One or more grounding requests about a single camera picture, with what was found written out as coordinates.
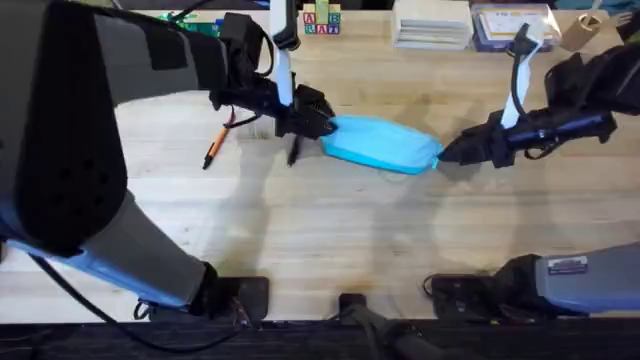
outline blue pouch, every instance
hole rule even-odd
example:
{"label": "blue pouch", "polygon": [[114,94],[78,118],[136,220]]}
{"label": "blue pouch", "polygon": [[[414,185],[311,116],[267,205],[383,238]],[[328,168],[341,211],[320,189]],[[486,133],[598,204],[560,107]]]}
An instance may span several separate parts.
{"label": "blue pouch", "polygon": [[325,152],[358,164],[415,175],[435,168],[443,149],[433,136],[384,119],[341,115],[331,121],[338,130],[320,138]]}

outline black cable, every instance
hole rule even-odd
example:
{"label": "black cable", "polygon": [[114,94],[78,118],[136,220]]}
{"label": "black cable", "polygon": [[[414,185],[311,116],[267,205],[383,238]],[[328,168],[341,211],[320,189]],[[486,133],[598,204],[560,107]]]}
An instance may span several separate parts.
{"label": "black cable", "polygon": [[520,57],[522,54],[517,51],[513,54],[513,67],[511,68],[511,100],[515,105],[518,114],[523,120],[529,120],[527,112],[524,111],[520,98],[518,97],[518,67],[520,67]]}
{"label": "black cable", "polygon": [[273,66],[276,59],[275,59],[275,53],[274,53],[273,43],[271,42],[271,38],[269,38],[269,35],[267,35],[267,33],[262,28],[262,26],[259,26],[259,27],[260,27],[260,30],[262,31],[262,37],[267,42],[267,48],[269,49],[269,56],[271,57],[271,63],[269,64],[269,68],[267,69],[267,71],[263,73],[258,73],[258,75],[261,77],[267,77],[271,75],[271,73],[273,72]]}
{"label": "black cable", "polygon": [[122,326],[120,323],[114,320],[111,316],[107,315],[105,312],[100,310],[100,308],[98,308],[89,300],[87,300],[84,296],[82,296],[82,294],[80,294],[76,289],[74,289],[73,286],[71,286],[71,284],[69,284],[45,259],[39,256],[31,255],[31,254],[29,256],[31,257],[31,259],[33,259],[33,261],[35,261],[35,263],[40,267],[40,269],[42,269],[47,275],[49,275],[49,277],[56,284],[58,284],[58,286],[60,286],[64,291],[66,291],[67,294],[69,294],[74,300],[79,302],[82,306],[87,308],[87,310],[91,311],[94,315],[102,319],[107,324],[120,330],[120,332],[122,332],[129,339],[139,344],[142,344],[148,348],[171,353],[171,354],[190,354],[190,353],[196,353],[199,351],[211,349],[214,346],[220,345],[225,341],[232,339],[233,337],[235,337],[240,333],[239,330],[234,330],[231,333],[224,335],[221,338],[216,339],[215,341],[212,341],[208,344],[189,347],[189,348],[172,348],[172,347],[166,347],[166,346],[154,344],[152,342],[149,342],[141,338],[136,333]]}
{"label": "black cable", "polygon": [[182,10],[181,12],[178,13],[178,15],[176,16],[170,16],[169,17],[169,21],[171,22],[178,22],[181,20],[184,20],[185,17],[187,17],[187,15],[191,14],[194,10],[197,10],[198,8],[200,8],[202,5],[209,3],[209,2],[213,2],[216,0],[200,0],[197,1],[195,3],[193,3],[191,6],[189,6],[188,8]]}
{"label": "black cable", "polygon": [[242,120],[242,121],[238,121],[238,122],[233,122],[233,123],[226,123],[223,126],[226,127],[227,129],[233,129],[233,128],[237,128],[239,126],[242,125],[247,125],[249,123],[252,123],[256,120],[258,120],[260,118],[260,114],[254,114],[253,116],[251,116],[250,118],[246,119],[246,120]]}

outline orange marker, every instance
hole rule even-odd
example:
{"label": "orange marker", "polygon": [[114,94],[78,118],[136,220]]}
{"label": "orange marker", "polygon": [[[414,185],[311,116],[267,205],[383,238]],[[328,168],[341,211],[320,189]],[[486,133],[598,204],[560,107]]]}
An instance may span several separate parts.
{"label": "orange marker", "polygon": [[[229,117],[228,124],[232,124],[235,119],[236,119],[236,110],[233,107],[231,107],[231,116]],[[224,138],[227,137],[228,133],[229,133],[229,129],[227,129],[226,127],[223,127],[222,130],[220,130],[220,133],[218,133],[218,137],[213,143],[211,143],[211,146],[209,147],[209,151],[207,152],[207,155],[204,157],[204,164],[202,165],[202,170],[206,170],[211,165],[211,163],[213,162],[213,158],[218,153],[218,150],[220,150],[220,147],[224,142]]]}

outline wooden table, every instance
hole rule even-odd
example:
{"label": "wooden table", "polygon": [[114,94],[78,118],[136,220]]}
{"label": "wooden table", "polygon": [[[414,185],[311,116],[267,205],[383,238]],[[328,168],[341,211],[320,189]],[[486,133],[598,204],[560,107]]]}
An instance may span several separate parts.
{"label": "wooden table", "polygon": [[[266,26],[266,13],[252,15]],[[298,80],[324,91],[337,113],[392,119],[444,144],[504,106],[511,58],[393,49],[389,15],[345,12],[339,37],[301,35],[293,53]],[[577,13],[555,15],[566,28]],[[608,31],[585,51],[620,43]],[[536,55],[526,108],[545,106],[543,75],[567,57],[563,50]],[[580,140],[545,160],[520,156],[506,169],[441,164],[403,176],[323,156],[312,142],[288,168],[290,137],[246,131],[230,136],[202,171],[228,116],[215,113],[205,93],[129,103],[117,114],[141,206],[223,276],[269,277],[272,320],[325,318],[343,292],[366,294],[389,317],[429,318],[420,289],[428,274],[491,270],[516,255],[593,250],[640,233],[640,120],[625,116],[606,145]],[[133,294],[59,268],[107,313],[132,319]],[[0,265],[0,322],[96,320],[9,249]]]}

